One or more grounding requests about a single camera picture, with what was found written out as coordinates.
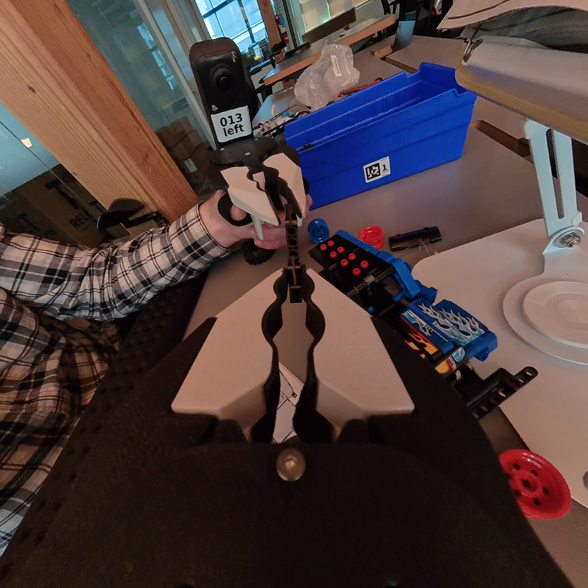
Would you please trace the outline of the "clear plastic bag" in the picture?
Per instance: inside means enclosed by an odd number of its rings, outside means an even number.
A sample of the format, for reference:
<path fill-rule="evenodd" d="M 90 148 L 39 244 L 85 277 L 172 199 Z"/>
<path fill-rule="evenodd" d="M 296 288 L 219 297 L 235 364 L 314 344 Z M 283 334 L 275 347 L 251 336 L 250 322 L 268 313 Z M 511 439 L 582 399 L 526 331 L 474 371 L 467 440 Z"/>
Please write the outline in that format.
<path fill-rule="evenodd" d="M 298 103 L 315 112 L 338 100 L 342 91 L 357 87 L 359 79 L 352 48 L 343 44 L 325 45 L 320 57 L 296 81 L 295 97 Z"/>

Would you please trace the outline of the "blue storage bin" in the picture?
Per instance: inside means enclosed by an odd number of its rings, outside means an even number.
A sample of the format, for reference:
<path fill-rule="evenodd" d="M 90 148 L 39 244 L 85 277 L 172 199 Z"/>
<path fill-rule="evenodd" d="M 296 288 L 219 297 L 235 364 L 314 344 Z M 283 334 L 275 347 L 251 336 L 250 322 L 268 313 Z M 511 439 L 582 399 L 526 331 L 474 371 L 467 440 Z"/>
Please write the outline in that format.
<path fill-rule="evenodd" d="M 313 208 L 459 159 L 476 99 L 454 69 L 424 62 L 288 122 Z"/>

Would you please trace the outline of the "cardboard box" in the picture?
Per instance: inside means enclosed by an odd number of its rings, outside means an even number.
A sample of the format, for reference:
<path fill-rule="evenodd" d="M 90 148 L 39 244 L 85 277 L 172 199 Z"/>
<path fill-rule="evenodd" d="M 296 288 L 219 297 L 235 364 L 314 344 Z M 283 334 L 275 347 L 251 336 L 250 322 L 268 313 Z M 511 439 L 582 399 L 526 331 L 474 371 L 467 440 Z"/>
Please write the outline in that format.
<path fill-rule="evenodd" d="M 110 238 L 97 221 L 101 204 L 61 164 L 1 196 L 1 224 L 60 243 L 97 247 Z"/>

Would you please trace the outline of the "black cylinder part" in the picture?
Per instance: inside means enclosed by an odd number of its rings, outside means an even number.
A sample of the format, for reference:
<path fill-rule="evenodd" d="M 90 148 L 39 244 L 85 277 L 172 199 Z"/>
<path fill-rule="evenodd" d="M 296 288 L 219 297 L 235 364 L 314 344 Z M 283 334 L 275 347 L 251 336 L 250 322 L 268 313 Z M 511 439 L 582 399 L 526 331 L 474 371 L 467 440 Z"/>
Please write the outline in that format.
<path fill-rule="evenodd" d="M 437 226 L 426 226 L 415 231 L 398 233 L 388 238 L 392 252 L 404 251 L 412 247 L 433 244 L 442 239 Z"/>

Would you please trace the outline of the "instruction booklet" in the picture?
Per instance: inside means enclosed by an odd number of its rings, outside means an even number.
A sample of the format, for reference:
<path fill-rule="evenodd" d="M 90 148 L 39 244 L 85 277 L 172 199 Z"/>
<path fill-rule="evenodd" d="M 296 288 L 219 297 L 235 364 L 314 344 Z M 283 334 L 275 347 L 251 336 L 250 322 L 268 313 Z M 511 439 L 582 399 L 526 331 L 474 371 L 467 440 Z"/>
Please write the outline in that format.
<path fill-rule="evenodd" d="M 463 28 L 506 12 L 545 7 L 587 11 L 587 1 L 453 1 L 437 29 Z"/>

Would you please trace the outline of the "sticker sheet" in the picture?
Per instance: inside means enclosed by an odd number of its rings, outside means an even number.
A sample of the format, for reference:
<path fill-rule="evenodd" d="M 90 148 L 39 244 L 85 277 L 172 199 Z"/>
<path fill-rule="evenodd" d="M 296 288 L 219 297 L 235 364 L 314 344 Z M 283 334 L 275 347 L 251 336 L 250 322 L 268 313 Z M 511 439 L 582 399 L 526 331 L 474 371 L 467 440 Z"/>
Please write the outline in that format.
<path fill-rule="evenodd" d="M 281 363 L 278 366 L 281 388 L 272 443 L 283 443 L 296 435 L 293 417 L 303 389 L 303 383 L 288 368 Z"/>

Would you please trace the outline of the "black brick beam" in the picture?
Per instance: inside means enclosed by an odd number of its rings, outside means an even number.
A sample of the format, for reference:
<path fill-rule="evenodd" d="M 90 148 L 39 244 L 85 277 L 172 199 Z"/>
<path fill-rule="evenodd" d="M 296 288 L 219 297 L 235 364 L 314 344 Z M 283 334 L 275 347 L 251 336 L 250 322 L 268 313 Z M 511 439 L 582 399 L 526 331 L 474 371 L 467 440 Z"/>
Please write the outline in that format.
<path fill-rule="evenodd" d="M 295 213 L 295 206 L 292 203 L 284 204 L 286 248 L 288 255 L 288 289 L 290 303 L 301 303 L 303 301 L 303 275 L 304 267 L 299 259 L 299 235 L 298 217 Z"/>

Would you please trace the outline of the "white book stand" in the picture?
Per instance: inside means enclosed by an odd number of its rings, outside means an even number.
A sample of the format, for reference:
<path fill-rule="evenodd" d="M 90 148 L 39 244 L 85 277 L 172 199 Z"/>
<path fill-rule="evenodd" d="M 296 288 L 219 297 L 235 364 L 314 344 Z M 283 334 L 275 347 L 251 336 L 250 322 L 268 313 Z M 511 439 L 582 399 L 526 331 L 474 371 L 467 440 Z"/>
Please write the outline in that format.
<path fill-rule="evenodd" d="M 539 371 L 503 410 L 587 506 L 587 222 L 572 140 L 587 143 L 587 11 L 544 7 L 467 26 L 457 80 L 525 117 L 544 221 L 421 261 L 418 277 L 469 306 L 499 340 L 498 360 Z"/>

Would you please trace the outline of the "person's left hand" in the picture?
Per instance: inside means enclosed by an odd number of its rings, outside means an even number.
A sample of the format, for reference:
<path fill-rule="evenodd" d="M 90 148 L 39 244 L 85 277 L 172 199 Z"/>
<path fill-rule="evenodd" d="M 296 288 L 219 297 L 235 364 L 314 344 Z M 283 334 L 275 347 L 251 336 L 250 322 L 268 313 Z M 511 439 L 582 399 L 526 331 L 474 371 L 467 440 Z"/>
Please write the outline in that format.
<path fill-rule="evenodd" d="M 217 203 L 224 195 L 222 190 L 215 192 L 208 200 L 198 205 L 202 224 L 219 246 L 230 248 L 235 243 L 251 238 L 262 249 L 279 249 L 286 246 L 286 230 L 283 224 L 284 214 L 280 213 L 280 224 L 263 224 L 263 239 L 259 239 L 254 224 L 234 226 L 222 217 Z"/>

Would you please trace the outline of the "stack of cardboard boxes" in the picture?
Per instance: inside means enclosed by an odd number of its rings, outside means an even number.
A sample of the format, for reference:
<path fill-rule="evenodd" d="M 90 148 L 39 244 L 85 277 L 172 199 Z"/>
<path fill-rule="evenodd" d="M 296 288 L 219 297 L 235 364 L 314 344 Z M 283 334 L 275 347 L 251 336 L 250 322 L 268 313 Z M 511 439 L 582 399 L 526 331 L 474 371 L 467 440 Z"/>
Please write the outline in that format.
<path fill-rule="evenodd" d="M 189 185 L 200 190 L 209 176 L 210 151 L 189 118 L 178 118 L 155 133 Z"/>

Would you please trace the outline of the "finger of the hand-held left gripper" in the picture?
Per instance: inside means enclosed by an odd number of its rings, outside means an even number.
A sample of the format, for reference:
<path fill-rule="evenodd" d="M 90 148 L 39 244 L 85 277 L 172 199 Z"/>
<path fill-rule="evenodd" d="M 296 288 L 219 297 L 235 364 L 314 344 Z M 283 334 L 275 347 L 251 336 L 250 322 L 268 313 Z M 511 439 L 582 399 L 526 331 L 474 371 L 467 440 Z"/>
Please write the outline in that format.
<path fill-rule="evenodd" d="M 265 159 L 265 190 L 283 210 L 291 204 L 296 224 L 302 225 L 307 213 L 307 187 L 299 165 L 287 154 L 277 153 Z"/>
<path fill-rule="evenodd" d="M 232 203 L 248 213 L 255 225 L 280 224 L 270 196 L 256 180 L 248 177 L 248 167 L 235 166 L 220 173 L 228 184 L 228 194 Z"/>

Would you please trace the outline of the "person's left forearm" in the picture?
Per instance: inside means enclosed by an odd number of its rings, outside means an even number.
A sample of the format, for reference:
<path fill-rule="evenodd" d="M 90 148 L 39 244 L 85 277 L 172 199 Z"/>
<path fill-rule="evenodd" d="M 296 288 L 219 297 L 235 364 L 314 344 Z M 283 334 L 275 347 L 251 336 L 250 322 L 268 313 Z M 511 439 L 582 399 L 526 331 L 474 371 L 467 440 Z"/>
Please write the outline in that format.
<path fill-rule="evenodd" d="M 117 246 L 85 249 L 1 226 L 1 289 L 60 318 L 122 318 L 227 254 L 208 231 L 210 199 L 169 226 Z"/>

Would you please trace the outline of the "person's plaid shirt torso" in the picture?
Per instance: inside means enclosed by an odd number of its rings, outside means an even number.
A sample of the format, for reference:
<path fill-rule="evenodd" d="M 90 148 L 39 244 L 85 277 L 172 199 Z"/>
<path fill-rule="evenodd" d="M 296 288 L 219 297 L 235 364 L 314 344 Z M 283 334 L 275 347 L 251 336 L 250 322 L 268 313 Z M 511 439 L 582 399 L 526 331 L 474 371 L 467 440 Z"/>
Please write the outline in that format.
<path fill-rule="evenodd" d="M 120 348 L 1 291 L 1 554 Z"/>

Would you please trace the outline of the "blue black toy brick truck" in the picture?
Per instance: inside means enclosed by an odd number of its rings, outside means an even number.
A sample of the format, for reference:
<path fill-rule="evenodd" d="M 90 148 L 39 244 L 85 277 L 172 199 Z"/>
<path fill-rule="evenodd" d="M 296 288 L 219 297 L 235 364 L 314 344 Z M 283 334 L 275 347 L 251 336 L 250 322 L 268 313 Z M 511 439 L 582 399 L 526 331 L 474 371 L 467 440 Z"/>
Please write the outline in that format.
<path fill-rule="evenodd" d="M 337 231 L 311 237 L 310 256 L 320 275 L 372 317 L 382 320 L 435 368 L 478 420 L 537 377 L 526 366 L 515 374 L 498 368 L 481 378 L 470 361 L 485 361 L 498 347 L 482 321 L 413 277 L 411 266 L 393 254 Z"/>

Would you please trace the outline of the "black rubber tire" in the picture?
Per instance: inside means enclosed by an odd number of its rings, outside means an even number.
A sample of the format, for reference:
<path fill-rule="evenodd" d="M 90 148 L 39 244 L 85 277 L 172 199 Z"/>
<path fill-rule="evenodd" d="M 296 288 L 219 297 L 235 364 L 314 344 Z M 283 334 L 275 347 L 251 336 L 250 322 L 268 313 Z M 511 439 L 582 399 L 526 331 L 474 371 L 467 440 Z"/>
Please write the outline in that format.
<path fill-rule="evenodd" d="M 275 249 L 259 247 L 254 239 L 245 239 L 240 246 L 240 251 L 244 260 L 252 266 L 267 262 L 275 254 Z"/>

